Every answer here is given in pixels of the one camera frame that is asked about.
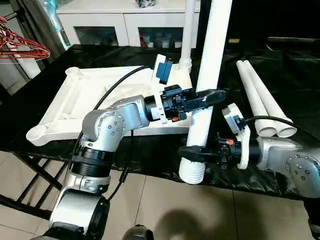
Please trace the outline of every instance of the white bracket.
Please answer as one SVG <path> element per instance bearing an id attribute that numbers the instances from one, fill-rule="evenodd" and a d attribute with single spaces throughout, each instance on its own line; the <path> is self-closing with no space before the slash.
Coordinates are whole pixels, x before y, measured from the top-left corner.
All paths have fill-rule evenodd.
<path id="1" fill-rule="evenodd" d="M 159 63 L 164 64 L 165 61 L 166 61 L 166 56 L 163 56 L 161 54 L 158 54 L 156 56 L 154 69 L 153 69 L 153 73 L 152 73 L 152 77 L 151 77 L 152 93 L 154 95 L 157 112 L 159 114 L 160 121 L 162 124 L 166 124 L 168 122 L 168 120 L 166 118 L 164 106 L 162 104 L 161 97 L 160 97 L 161 93 L 158 88 L 160 79 L 157 77 L 157 71 L 158 71 Z"/>
<path id="2" fill-rule="evenodd" d="M 250 128 L 246 125 L 244 129 L 239 129 L 236 123 L 237 118 L 243 119 L 243 115 L 235 103 L 228 105 L 222 110 L 223 116 L 228 123 L 231 131 L 236 135 L 236 139 L 241 142 L 241 160 L 238 163 L 238 169 L 247 169 L 249 163 L 249 142 Z"/>

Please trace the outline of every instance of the white pvc pipe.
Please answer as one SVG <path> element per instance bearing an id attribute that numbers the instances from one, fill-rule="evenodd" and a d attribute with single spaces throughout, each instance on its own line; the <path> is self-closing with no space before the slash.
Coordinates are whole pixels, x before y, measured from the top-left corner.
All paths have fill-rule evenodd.
<path id="1" fill-rule="evenodd" d="M 254 68 L 251 66 L 250 62 L 248 60 L 244 61 L 244 64 L 246 65 L 251 80 L 255 86 L 256 91 L 258 92 L 263 105 L 265 109 L 267 110 L 268 114 L 273 117 L 281 118 L 287 121 L 292 122 L 291 119 L 289 119 L 285 113 L 282 111 L 274 97 L 271 95 L 265 84 L 262 82 L 259 75 L 256 73 Z M 277 131 L 277 135 L 282 138 L 288 138 L 294 135 L 297 132 L 297 129 L 295 127 L 289 126 L 285 123 L 274 121 L 274 126 Z"/>
<path id="2" fill-rule="evenodd" d="M 196 91 L 216 89 L 223 57 L 232 0 L 213 0 L 206 30 Z M 213 107 L 192 112 L 187 146 L 206 146 Z M 201 183 L 205 164 L 182 158 L 180 178 L 188 184 Z"/>
<path id="3" fill-rule="evenodd" d="M 253 84 L 248 68 L 242 61 L 237 61 L 238 68 L 246 96 L 249 100 L 251 110 L 254 116 L 268 116 L 267 110 L 261 101 L 259 94 Z M 276 134 L 274 121 L 268 119 L 256 120 L 254 123 L 256 133 L 261 137 L 272 137 Z"/>
<path id="4" fill-rule="evenodd" d="M 194 14 L 196 8 L 196 0 L 185 1 L 184 27 L 182 36 L 181 58 L 179 61 L 179 68 L 186 68 L 191 71 L 191 39 L 192 27 L 194 24 Z"/>

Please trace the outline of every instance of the black cable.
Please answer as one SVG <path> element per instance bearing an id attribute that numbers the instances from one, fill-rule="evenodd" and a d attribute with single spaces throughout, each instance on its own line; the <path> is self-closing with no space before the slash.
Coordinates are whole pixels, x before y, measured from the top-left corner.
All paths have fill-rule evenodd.
<path id="1" fill-rule="evenodd" d="M 299 130 L 303 131 L 306 135 L 308 135 L 309 137 L 313 138 L 314 140 L 316 140 L 317 142 L 320 143 L 320 137 L 318 137 L 317 135 L 313 134 L 312 132 L 304 129 L 303 127 L 301 127 L 301 126 L 299 126 L 299 125 L 297 125 L 297 124 L 295 124 L 295 123 L 293 123 L 291 121 L 287 121 L 287 120 L 284 120 L 284 119 L 279 118 L 279 117 L 275 117 L 275 116 L 253 116 L 253 117 L 245 119 L 244 121 L 246 123 L 249 123 L 249 122 L 252 122 L 252 121 L 255 121 L 255 120 L 259 120 L 259 119 L 274 120 L 274 121 L 277 121 L 277 122 L 288 124 L 291 127 L 294 127 L 296 129 L 299 129 Z"/>
<path id="2" fill-rule="evenodd" d="M 131 72 L 127 73 L 126 75 L 124 75 L 122 78 L 120 78 L 114 85 L 112 85 L 112 87 L 109 88 L 108 91 L 106 91 L 106 93 L 102 96 L 102 98 L 99 100 L 99 102 L 95 105 L 95 107 L 93 108 L 93 110 L 97 110 L 100 105 L 103 103 L 103 101 L 109 96 L 109 94 L 120 84 L 122 83 L 125 79 L 127 79 L 128 77 L 130 77 L 131 75 L 135 74 L 136 72 L 140 71 L 140 70 L 143 70 L 143 69 L 148 69 L 149 67 L 148 66 L 141 66 L 141 67 L 138 67 L 134 70 L 132 70 Z M 79 145 L 79 142 L 83 136 L 83 132 L 81 131 L 76 142 L 75 142 L 75 145 L 74 145 L 74 148 L 73 148 L 73 151 L 72 153 L 73 154 L 76 154 L 76 150 L 78 148 L 78 145 Z M 131 130 L 131 149 L 133 151 L 133 143 L 134 143 L 134 131 Z M 118 185 L 116 186 L 115 190 L 113 191 L 113 193 L 110 195 L 110 197 L 107 199 L 108 201 L 110 201 L 115 195 L 116 193 L 118 192 L 120 186 L 122 183 L 125 182 L 126 178 L 127 178 L 127 175 L 128 175 L 128 172 L 129 172 L 129 167 L 127 166 L 121 176 L 120 176 L 120 179 L 119 179 L 119 183 Z"/>
<path id="3" fill-rule="evenodd" d="M 131 141 L 130 141 L 130 148 L 131 148 L 131 152 L 132 154 L 134 153 L 134 131 L 131 130 Z M 110 202 L 111 199 L 116 195 L 116 193 L 118 192 L 120 186 L 122 183 L 125 182 L 126 178 L 127 178 L 127 175 L 129 173 L 129 167 L 126 166 L 125 169 L 123 170 L 120 178 L 119 178 L 119 183 L 118 185 L 116 186 L 115 190 L 113 191 L 113 193 L 110 195 L 110 197 L 108 198 L 108 201 Z"/>
<path id="4" fill-rule="evenodd" d="M 120 78 L 112 87 L 109 88 L 108 91 L 106 91 L 106 93 L 102 96 L 102 98 L 98 101 L 98 103 L 95 105 L 95 107 L 93 108 L 93 110 L 97 110 L 100 105 L 103 103 L 103 101 L 109 96 L 109 94 L 120 84 L 122 83 L 125 79 L 127 79 L 128 77 L 130 77 L 131 75 L 135 74 L 136 72 L 139 72 L 140 70 L 143 70 L 143 69 L 148 69 L 149 66 L 141 66 L 141 67 L 138 67 L 134 70 L 132 70 L 131 72 L 127 73 L 126 75 L 124 75 L 122 78 Z M 78 149 L 78 145 L 79 145 L 79 142 L 82 138 L 82 136 L 84 135 L 84 133 L 81 131 L 78 138 L 76 139 L 76 142 L 75 142 L 75 145 L 74 145 L 74 148 L 73 148 L 73 151 L 72 153 L 73 154 L 76 154 L 76 151 Z"/>

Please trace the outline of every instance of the black cloth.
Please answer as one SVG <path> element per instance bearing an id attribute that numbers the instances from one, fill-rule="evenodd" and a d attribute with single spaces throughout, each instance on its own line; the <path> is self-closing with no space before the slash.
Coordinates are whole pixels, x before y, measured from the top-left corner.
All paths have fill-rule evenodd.
<path id="1" fill-rule="evenodd" d="M 36 126 L 54 99 L 70 67 L 106 68 L 119 66 L 153 66 L 156 55 L 163 54 L 177 63 L 178 49 L 142 49 L 139 47 L 107 47 L 74 45 L 50 64 L 31 82 L 0 106 L 0 150 L 18 154 L 67 161 L 75 140 L 52 141 L 34 146 L 26 139 L 28 130 Z M 192 52 L 191 81 L 196 86 L 201 52 Z M 228 90 L 227 100 L 214 107 L 210 138 L 217 132 L 221 137 L 232 137 L 221 109 L 236 103 L 245 118 L 252 117 L 251 108 L 236 67 L 237 60 L 249 60 L 286 115 L 296 124 L 320 136 L 320 56 L 309 52 L 235 51 L 226 50 L 222 59 L 219 88 Z M 113 168 L 122 170 L 130 163 L 130 171 L 173 181 L 179 179 L 178 147 L 185 135 L 135 136 L 133 153 L 128 158 L 130 137 L 124 137 L 114 154 Z M 316 143 L 298 131 L 294 141 L 308 146 Z M 292 182 L 280 174 L 258 170 L 250 165 L 247 170 L 221 170 L 208 166 L 202 184 L 240 191 L 299 198 Z"/>

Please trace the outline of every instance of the white cabinet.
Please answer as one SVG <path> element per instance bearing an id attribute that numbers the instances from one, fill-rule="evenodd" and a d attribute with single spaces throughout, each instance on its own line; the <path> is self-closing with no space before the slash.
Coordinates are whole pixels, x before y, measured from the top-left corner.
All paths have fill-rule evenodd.
<path id="1" fill-rule="evenodd" d="M 124 19 L 130 46 L 140 47 L 141 37 L 143 36 L 144 39 L 146 39 L 147 36 L 155 47 L 161 46 L 162 44 L 157 42 L 165 38 L 167 38 L 170 43 L 174 40 L 182 41 L 183 27 L 185 24 L 184 13 L 124 14 Z M 197 43 L 198 23 L 199 13 L 196 12 L 193 18 L 194 34 L 192 34 L 192 48 L 195 48 Z"/>
<path id="2" fill-rule="evenodd" d="M 59 14 L 59 18 L 71 45 L 129 45 L 121 13 Z"/>
<path id="3" fill-rule="evenodd" d="M 138 8 L 133 0 L 73 0 L 57 10 L 71 44 L 179 46 L 185 22 L 186 0 L 157 0 Z M 196 47 L 200 0 L 195 3 L 192 43 Z"/>

